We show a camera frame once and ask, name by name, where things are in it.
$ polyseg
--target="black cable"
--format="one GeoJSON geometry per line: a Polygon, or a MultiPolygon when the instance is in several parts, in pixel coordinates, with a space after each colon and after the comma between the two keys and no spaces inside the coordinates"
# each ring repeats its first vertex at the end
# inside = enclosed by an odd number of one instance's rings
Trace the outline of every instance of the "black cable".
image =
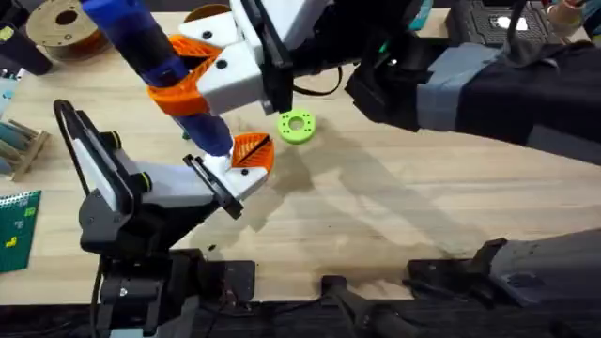
{"type": "Polygon", "coordinates": [[[220,309],[217,309],[217,310],[211,309],[205,304],[199,304],[198,307],[209,313],[212,313],[214,315],[221,315],[221,316],[225,316],[228,318],[251,318],[251,317],[254,317],[257,315],[257,313],[255,313],[255,312],[249,312],[246,314],[245,313],[240,313],[240,314],[225,313],[225,312],[223,312],[223,309],[221,309],[221,310],[220,309]]]}
{"type": "Polygon", "coordinates": [[[322,300],[323,300],[323,297],[320,297],[320,298],[318,298],[316,300],[312,300],[312,301],[306,301],[306,302],[303,302],[303,303],[298,304],[298,305],[290,306],[290,307],[288,307],[286,309],[283,309],[283,310],[280,310],[280,311],[275,311],[274,315],[286,314],[286,313],[294,312],[294,311],[297,311],[297,310],[300,310],[300,309],[304,309],[306,307],[311,307],[311,306],[313,306],[315,304],[320,303],[322,300]]]}
{"type": "MultiPolygon", "coordinates": [[[[79,178],[79,182],[82,185],[84,194],[85,196],[88,196],[90,194],[90,189],[87,186],[84,172],[82,171],[82,166],[80,165],[79,161],[77,161],[77,156],[75,154],[75,150],[73,149],[73,144],[71,143],[69,134],[67,133],[67,127],[65,126],[65,114],[74,115],[75,109],[69,101],[56,100],[54,102],[54,117],[56,118],[58,129],[60,130],[60,134],[63,137],[63,140],[65,141],[65,146],[67,146],[67,151],[71,156],[71,161],[73,162],[73,166],[75,167],[75,171],[77,172],[77,177],[79,178]]],[[[99,336],[96,330],[96,317],[98,314],[98,295],[100,292],[101,278],[102,257],[99,258],[98,267],[96,269],[96,278],[94,279],[94,286],[92,288],[92,300],[90,301],[90,327],[92,332],[92,338],[96,338],[99,336]]]]}
{"type": "Polygon", "coordinates": [[[347,326],[348,333],[352,338],[357,338],[357,332],[355,330],[355,325],[353,324],[353,319],[350,313],[348,312],[345,304],[334,294],[330,294],[329,297],[336,303],[338,309],[340,309],[340,313],[345,321],[345,325],[347,326]]]}
{"type": "Polygon", "coordinates": [[[31,337],[31,336],[39,337],[39,336],[57,333],[61,330],[64,330],[65,328],[68,328],[69,326],[72,326],[73,324],[76,324],[76,323],[74,323],[72,321],[68,321],[68,322],[65,322],[63,324],[57,325],[55,327],[52,327],[52,328],[49,328],[46,330],[5,333],[5,334],[0,334],[0,338],[22,338],[22,337],[31,337]]]}
{"type": "Polygon", "coordinates": [[[510,48],[512,48],[514,44],[517,23],[519,22],[519,18],[521,17],[527,3],[528,0],[518,0],[514,3],[514,8],[511,12],[511,22],[509,23],[509,28],[507,28],[507,43],[509,44],[510,48]]]}
{"type": "Polygon", "coordinates": [[[213,316],[213,319],[211,319],[211,321],[210,321],[210,325],[208,326],[208,329],[207,329],[207,333],[205,333],[205,338],[209,338],[209,337],[210,337],[210,334],[213,332],[213,328],[215,327],[215,324],[217,323],[217,319],[219,319],[219,317],[222,315],[222,314],[221,314],[221,311],[222,311],[222,310],[225,308],[225,305],[226,305],[226,304],[227,304],[227,303],[224,303],[224,304],[223,304],[223,305],[222,305],[222,306],[219,308],[219,310],[217,310],[217,314],[215,314],[215,315],[213,316]]]}
{"type": "Polygon", "coordinates": [[[82,184],[82,189],[86,196],[90,194],[90,189],[85,182],[85,176],[82,172],[82,167],[77,161],[77,156],[75,155],[75,150],[73,150],[73,144],[70,141],[69,135],[67,134],[67,128],[65,127],[65,119],[64,114],[75,114],[75,109],[70,104],[70,102],[65,100],[56,100],[54,102],[54,117],[56,118],[56,123],[58,124],[58,129],[60,130],[60,134],[65,141],[65,146],[67,146],[67,150],[69,151],[69,155],[71,156],[71,161],[73,162],[73,166],[75,167],[75,171],[77,171],[77,177],[79,178],[79,182],[82,184]]]}
{"type": "Polygon", "coordinates": [[[336,90],[338,90],[338,88],[340,87],[340,85],[342,84],[342,78],[343,78],[343,72],[342,72],[342,67],[338,67],[338,84],[336,85],[336,87],[330,91],[327,92],[318,92],[315,90],[311,90],[311,89],[305,89],[305,88],[301,88],[299,86],[293,85],[292,89],[302,95],[307,95],[307,96],[314,96],[314,97],[324,97],[324,96],[328,96],[330,94],[333,94],[336,90]]]}

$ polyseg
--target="green circuit board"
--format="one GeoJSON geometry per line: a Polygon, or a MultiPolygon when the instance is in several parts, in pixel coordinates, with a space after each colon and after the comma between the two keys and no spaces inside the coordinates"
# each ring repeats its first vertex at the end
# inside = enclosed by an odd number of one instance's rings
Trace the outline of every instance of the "green circuit board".
{"type": "Polygon", "coordinates": [[[27,268],[41,192],[0,197],[0,272],[27,268]]]}

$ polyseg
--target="yellow accent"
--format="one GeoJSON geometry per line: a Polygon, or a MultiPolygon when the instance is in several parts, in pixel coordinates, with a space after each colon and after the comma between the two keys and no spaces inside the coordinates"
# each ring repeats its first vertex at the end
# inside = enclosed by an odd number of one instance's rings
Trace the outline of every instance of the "yellow accent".
{"type": "Polygon", "coordinates": [[[146,173],[141,173],[142,177],[144,178],[144,181],[146,182],[146,188],[148,189],[148,191],[150,191],[150,178],[148,178],[148,175],[146,173]]]}
{"type": "Polygon", "coordinates": [[[7,242],[7,248],[12,248],[14,246],[17,246],[17,238],[11,238],[8,242],[7,242]]]}
{"type": "Polygon", "coordinates": [[[121,145],[119,144],[119,138],[116,137],[116,132],[112,131],[111,134],[113,135],[113,138],[115,139],[116,148],[119,149],[121,147],[121,145]]]}
{"type": "Polygon", "coordinates": [[[3,41],[8,40],[13,34],[15,34],[15,31],[9,26],[0,29],[0,39],[3,41]]]}

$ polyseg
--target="orange 3d-printed part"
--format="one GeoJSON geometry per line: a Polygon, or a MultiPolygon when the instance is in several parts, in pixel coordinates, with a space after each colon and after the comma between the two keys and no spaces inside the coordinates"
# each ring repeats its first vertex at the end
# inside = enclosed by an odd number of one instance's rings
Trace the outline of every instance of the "orange 3d-printed part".
{"type": "Polygon", "coordinates": [[[196,82],[215,62],[221,50],[181,35],[171,36],[169,41],[179,56],[204,57],[206,60],[177,85],[167,88],[150,86],[148,95],[166,114],[171,116],[207,113],[209,111],[208,103],[196,89],[196,82]]]}
{"type": "Polygon", "coordinates": [[[267,133],[247,133],[234,138],[234,168],[263,167],[270,173],[274,157],[275,146],[267,133]]]}

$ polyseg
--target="gray fabric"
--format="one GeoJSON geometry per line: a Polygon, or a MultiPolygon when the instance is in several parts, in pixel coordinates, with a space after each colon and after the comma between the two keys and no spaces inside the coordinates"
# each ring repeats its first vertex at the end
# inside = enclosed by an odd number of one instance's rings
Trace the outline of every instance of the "gray fabric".
{"type": "Polygon", "coordinates": [[[547,127],[534,126],[526,146],[601,165],[601,145],[547,127]]]}
{"type": "Polygon", "coordinates": [[[418,123],[424,129],[454,131],[461,88],[495,60],[500,50],[475,43],[447,49],[429,68],[427,84],[417,88],[418,123]]]}

